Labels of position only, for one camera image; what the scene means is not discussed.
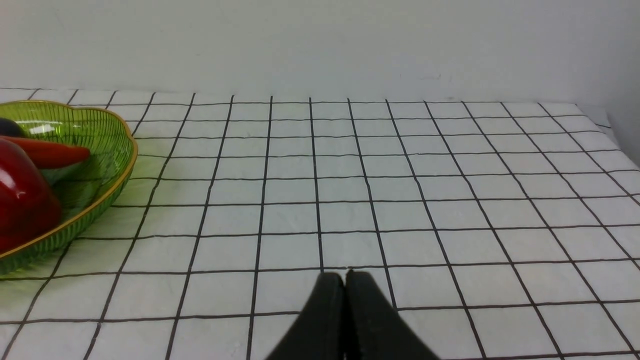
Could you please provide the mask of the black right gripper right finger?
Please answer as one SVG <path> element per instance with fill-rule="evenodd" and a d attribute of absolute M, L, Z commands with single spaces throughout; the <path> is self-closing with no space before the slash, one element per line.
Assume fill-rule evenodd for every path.
<path fill-rule="evenodd" d="M 365 271 L 346 274 L 347 360 L 437 360 Z"/>

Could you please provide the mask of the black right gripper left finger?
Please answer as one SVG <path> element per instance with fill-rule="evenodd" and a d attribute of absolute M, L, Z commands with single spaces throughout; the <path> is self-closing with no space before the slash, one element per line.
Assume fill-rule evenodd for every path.
<path fill-rule="evenodd" d="M 318 275 L 310 296 L 268 360 L 342 360 L 345 285 L 334 272 Z"/>

